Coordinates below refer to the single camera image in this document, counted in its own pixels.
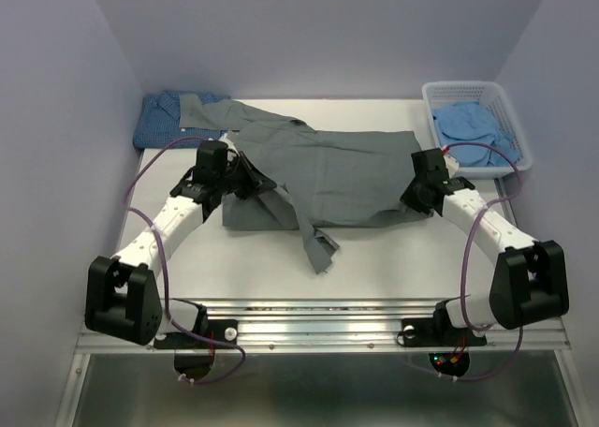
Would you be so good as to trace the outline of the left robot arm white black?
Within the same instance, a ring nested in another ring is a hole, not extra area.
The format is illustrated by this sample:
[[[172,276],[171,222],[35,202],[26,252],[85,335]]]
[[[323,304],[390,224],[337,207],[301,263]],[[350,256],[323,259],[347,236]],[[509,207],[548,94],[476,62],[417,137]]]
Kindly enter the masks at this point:
[[[275,189],[245,153],[220,140],[197,147],[196,162],[170,190],[155,218],[140,210],[145,229],[127,246],[107,258],[99,256],[88,269],[84,324],[87,329],[141,346],[156,335],[175,331],[187,346],[199,346],[209,325],[185,315],[178,323],[170,310],[168,261],[201,227],[227,195],[252,199]]]

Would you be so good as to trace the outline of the grey long sleeve shirt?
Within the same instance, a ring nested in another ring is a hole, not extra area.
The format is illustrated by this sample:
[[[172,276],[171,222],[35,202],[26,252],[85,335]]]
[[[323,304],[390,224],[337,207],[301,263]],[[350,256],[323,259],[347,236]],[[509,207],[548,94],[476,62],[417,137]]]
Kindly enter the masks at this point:
[[[385,228],[427,219],[401,197],[414,177],[414,133],[314,130],[298,118],[238,101],[180,97],[180,126],[225,131],[234,148],[276,183],[248,200],[227,196],[223,225],[234,231],[297,230],[317,273],[339,245],[325,228]]]

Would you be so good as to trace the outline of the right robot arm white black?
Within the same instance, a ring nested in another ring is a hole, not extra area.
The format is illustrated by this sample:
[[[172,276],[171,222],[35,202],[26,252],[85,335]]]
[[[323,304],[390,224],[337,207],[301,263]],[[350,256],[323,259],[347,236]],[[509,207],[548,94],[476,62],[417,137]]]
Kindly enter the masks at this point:
[[[475,186],[454,177],[445,149],[412,155],[415,177],[402,202],[424,214],[439,214],[467,236],[464,251],[477,246],[494,266],[490,288],[438,302],[428,317],[402,321],[397,341],[406,347],[486,344],[485,332],[500,326],[514,330],[562,317],[570,309],[565,255],[554,241],[541,242],[493,210]]]

